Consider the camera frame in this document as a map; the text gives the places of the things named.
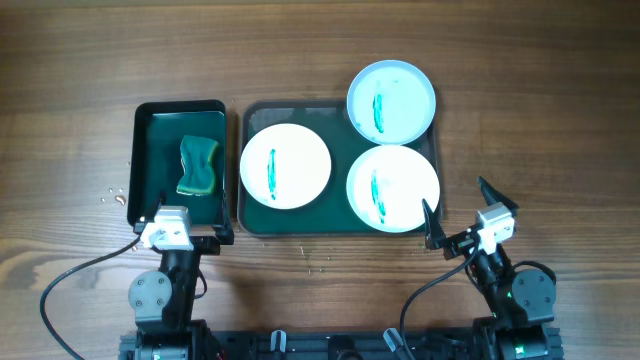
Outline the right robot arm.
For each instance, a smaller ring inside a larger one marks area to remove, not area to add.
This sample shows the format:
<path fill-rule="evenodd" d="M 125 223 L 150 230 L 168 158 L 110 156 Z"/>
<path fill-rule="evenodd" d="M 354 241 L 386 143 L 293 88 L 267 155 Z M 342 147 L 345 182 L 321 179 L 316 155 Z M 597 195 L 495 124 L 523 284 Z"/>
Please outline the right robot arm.
<path fill-rule="evenodd" d="M 447 236 L 428 203 L 422 203 L 426 247 L 441 250 L 447 260 L 462 257 L 453 272 L 466 273 L 491 311 L 473 321 L 465 340 L 468 357 L 549 359 L 554 334 L 545 325 L 555 318 L 557 277 L 539 262 L 511 262 L 503 243 L 515 235 L 519 206 L 484 178 L 478 184 L 486 207 L 455 235 Z"/>

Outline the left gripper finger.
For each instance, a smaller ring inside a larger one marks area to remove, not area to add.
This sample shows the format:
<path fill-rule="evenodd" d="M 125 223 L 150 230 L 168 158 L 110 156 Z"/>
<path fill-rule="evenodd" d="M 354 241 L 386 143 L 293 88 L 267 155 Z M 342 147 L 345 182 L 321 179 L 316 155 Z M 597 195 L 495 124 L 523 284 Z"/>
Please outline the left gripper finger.
<path fill-rule="evenodd" d="M 224 189 L 221 190 L 220 210 L 214 221 L 213 229 L 217 235 L 233 235 L 231 217 L 227 206 L 227 195 Z"/>
<path fill-rule="evenodd" d="M 142 214 L 142 221 L 149 222 L 153 221 L 156 213 L 160 210 L 160 208 L 166 204 L 166 192 L 164 190 L 160 190 L 156 199 L 144 210 Z"/>

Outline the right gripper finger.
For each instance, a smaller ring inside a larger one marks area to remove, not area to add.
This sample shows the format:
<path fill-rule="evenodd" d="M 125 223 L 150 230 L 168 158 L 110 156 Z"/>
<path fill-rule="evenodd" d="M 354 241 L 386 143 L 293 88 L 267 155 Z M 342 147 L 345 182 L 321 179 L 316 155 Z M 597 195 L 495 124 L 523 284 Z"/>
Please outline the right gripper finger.
<path fill-rule="evenodd" d="M 440 249 L 445 244 L 447 236 L 425 199 L 422 200 L 422 208 L 425 218 L 425 246 L 428 249 Z"/>
<path fill-rule="evenodd" d="M 480 186 L 481 194 L 488 206 L 502 203 L 511 212 L 512 215 L 517 214 L 519 205 L 516 202 L 508 198 L 506 195 L 502 194 L 500 191 L 496 190 L 482 176 L 478 177 L 477 182 Z"/>

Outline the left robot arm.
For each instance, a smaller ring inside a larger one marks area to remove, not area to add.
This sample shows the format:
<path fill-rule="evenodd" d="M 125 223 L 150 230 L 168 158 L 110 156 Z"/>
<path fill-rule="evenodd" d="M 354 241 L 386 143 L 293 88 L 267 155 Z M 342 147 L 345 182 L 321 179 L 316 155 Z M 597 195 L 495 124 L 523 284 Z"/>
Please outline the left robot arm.
<path fill-rule="evenodd" d="M 221 360 L 228 357 L 204 320 L 194 320 L 198 282 L 204 280 L 200 260 L 218 255 L 234 243 L 227 200 L 220 200 L 211 235 L 193 235 L 184 206 L 168 206 L 161 192 L 135 222 L 134 233 L 143 245 L 161 255 L 160 266 L 132 282 L 128 300 L 135 313 L 136 333 L 123 336 L 121 360 Z"/>

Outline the green yellow scrub sponge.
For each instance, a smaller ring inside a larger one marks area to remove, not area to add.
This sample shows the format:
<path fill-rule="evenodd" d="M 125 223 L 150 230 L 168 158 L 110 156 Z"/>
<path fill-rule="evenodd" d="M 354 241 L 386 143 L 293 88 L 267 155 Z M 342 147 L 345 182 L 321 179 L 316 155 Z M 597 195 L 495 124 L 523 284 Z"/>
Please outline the green yellow scrub sponge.
<path fill-rule="evenodd" d="M 183 175 L 176 192 L 186 196 L 209 196 L 216 186 L 214 157 L 219 143 L 215 140 L 185 135 L 180 144 Z"/>

